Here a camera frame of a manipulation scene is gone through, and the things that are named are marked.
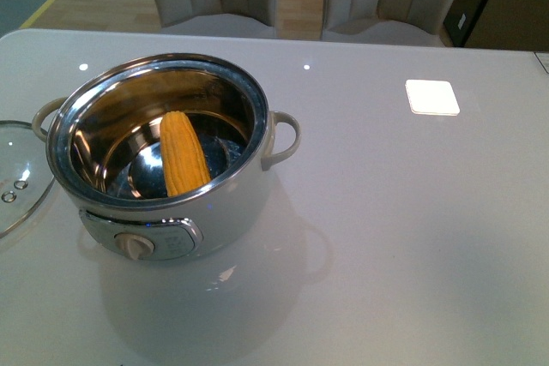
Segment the wooden floor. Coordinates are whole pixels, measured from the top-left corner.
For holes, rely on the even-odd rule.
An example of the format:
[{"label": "wooden floor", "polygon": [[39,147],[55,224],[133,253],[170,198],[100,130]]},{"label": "wooden floor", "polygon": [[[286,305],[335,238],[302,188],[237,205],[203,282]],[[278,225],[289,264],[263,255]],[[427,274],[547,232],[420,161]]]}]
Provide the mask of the wooden floor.
[{"label": "wooden floor", "polygon": [[[279,0],[277,27],[283,39],[318,39],[323,0]],[[154,0],[55,0],[30,27],[156,33]]]}]

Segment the white pot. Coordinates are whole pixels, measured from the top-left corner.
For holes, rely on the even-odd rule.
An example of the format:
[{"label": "white pot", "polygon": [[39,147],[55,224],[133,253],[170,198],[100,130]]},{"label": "white pot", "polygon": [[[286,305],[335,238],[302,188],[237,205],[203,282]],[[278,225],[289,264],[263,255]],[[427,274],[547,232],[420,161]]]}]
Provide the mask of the white pot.
[{"label": "white pot", "polygon": [[[47,134],[41,124],[57,112]],[[207,156],[212,181],[167,197],[160,120],[185,111]],[[288,123],[293,144],[273,153]],[[298,122],[270,111],[257,82],[215,57],[165,54],[118,66],[67,99],[44,106],[33,130],[48,164],[96,241],[131,259],[205,255],[251,228],[269,192],[266,171],[299,146]]]}]

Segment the pot rim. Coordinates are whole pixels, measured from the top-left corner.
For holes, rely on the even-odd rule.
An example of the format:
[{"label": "pot rim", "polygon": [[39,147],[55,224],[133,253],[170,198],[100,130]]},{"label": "pot rim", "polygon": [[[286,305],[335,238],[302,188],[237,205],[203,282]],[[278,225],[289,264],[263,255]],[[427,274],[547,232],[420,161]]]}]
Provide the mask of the pot rim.
[{"label": "pot rim", "polygon": [[[109,87],[129,77],[146,75],[150,71],[173,68],[199,69],[218,75],[232,83],[252,102],[254,126],[246,149],[236,162],[209,183],[190,192],[157,199],[121,199],[86,183],[72,164],[70,148],[78,118],[101,96],[108,93]],[[248,72],[226,60],[196,53],[163,53],[140,57],[120,64],[94,77],[76,89],[55,113],[46,140],[46,157],[54,177],[72,195],[87,204],[109,207],[114,210],[158,210],[182,205],[203,197],[230,182],[257,156],[263,143],[268,139],[270,112],[267,98],[261,86]]]}]

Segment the yellow corn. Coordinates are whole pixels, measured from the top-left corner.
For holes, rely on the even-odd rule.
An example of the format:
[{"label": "yellow corn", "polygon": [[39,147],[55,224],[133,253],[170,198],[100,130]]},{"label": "yellow corn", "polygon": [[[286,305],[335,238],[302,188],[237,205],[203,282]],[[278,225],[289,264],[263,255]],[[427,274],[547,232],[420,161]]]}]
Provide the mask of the yellow corn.
[{"label": "yellow corn", "polygon": [[168,196],[181,195],[211,180],[198,137],[183,112],[170,111],[162,118],[160,154]]}]

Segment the stainless steel inner pot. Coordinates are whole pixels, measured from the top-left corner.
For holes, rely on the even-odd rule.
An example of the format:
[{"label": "stainless steel inner pot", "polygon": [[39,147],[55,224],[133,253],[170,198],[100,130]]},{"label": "stainless steel inner pot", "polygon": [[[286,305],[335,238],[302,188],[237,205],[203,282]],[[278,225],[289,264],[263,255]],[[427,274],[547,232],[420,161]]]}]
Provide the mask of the stainless steel inner pot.
[{"label": "stainless steel inner pot", "polygon": [[[160,121],[169,111],[189,116],[212,177],[173,197],[160,157]],[[277,123],[296,135],[288,149],[272,153]],[[118,66],[46,105],[33,128],[90,234],[127,257],[156,260],[203,255],[248,230],[267,198],[264,172],[291,156],[300,138],[297,121],[269,111],[241,68],[185,53]]]},{"label": "stainless steel inner pot", "polygon": [[55,147],[50,165],[61,183],[90,201],[162,204],[160,121],[169,111],[185,111],[213,178],[186,196],[203,193],[258,149],[268,120],[260,91],[241,69],[212,57],[164,55],[130,63],[65,101],[63,118],[49,133]]}]

